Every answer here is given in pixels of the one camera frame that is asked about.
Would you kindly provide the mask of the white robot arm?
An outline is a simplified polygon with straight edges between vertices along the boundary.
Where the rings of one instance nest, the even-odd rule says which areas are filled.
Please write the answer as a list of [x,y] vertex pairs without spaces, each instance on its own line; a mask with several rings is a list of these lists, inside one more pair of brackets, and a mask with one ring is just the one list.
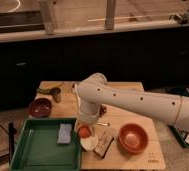
[[96,123],[100,105],[107,104],[189,132],[189,97],[112,88],[101,73],[81,81],[76,92],[80,98],[79,119],[84,123]]

